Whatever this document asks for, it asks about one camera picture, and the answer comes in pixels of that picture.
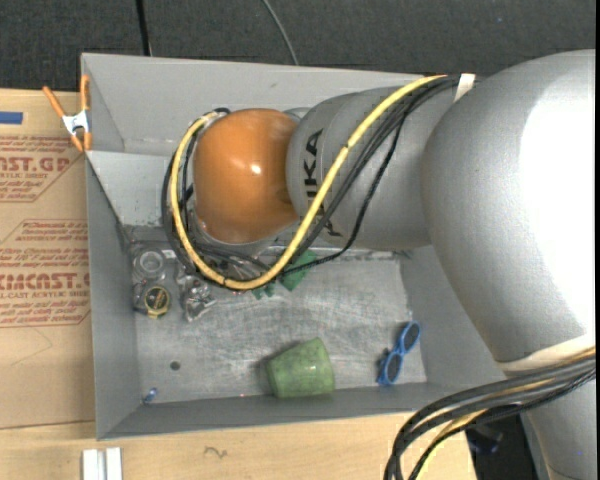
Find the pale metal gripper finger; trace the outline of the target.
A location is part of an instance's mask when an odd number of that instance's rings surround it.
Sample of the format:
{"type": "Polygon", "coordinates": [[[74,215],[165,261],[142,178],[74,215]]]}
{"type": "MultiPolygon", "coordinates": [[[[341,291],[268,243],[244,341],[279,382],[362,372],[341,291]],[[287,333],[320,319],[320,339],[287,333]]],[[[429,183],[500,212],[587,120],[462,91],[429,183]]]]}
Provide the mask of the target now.
{"type": "Polygon", "coordinates": [[[176,286],[180,293],[197,293],[202,287],[202,281],[195,272],[190,272],[183,266],[177,266],[176,286]]]}
{"type": "Polygon", "coordinates": [[[215,304],[216,298],[208,286],[192,287],[182,296],[184,318],[193,322],[215,304]]]}

